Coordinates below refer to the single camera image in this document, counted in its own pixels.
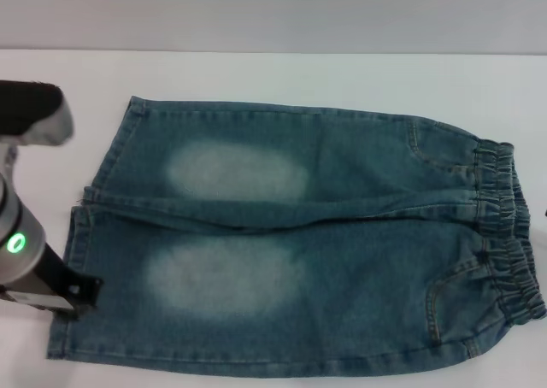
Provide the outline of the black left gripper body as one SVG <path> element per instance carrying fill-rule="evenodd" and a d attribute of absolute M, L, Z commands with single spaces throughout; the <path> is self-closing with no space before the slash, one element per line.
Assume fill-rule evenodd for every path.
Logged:
<path fill-rule="evenodd" d="M 70 306 L 67 300 L 67 266 L 48 244 L 39 261 L 39 278 L 47 285 L 55 306 Z"/>

